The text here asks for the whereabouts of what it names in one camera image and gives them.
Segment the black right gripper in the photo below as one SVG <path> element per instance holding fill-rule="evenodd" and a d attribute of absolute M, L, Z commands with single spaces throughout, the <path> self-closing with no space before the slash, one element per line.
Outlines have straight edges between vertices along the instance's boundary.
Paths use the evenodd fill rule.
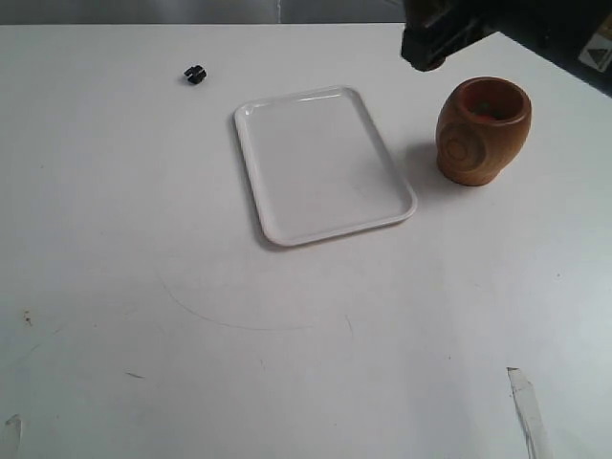
<path fill-rule="evenodd" d="M 404 0 L 401 57 L 414 69 L 429 72 L 447 57 L 496 31 L 505 3 L 494 0 Z"/>

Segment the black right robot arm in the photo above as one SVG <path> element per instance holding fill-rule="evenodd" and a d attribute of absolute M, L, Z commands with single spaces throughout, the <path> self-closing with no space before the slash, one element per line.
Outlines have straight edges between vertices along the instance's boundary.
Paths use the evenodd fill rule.
<path fill-rule="evenodd" d="M 502 33 L 611 95 L 609 1 L 405 1 L 401 56 L 428 72 L 492 33 Z"/>

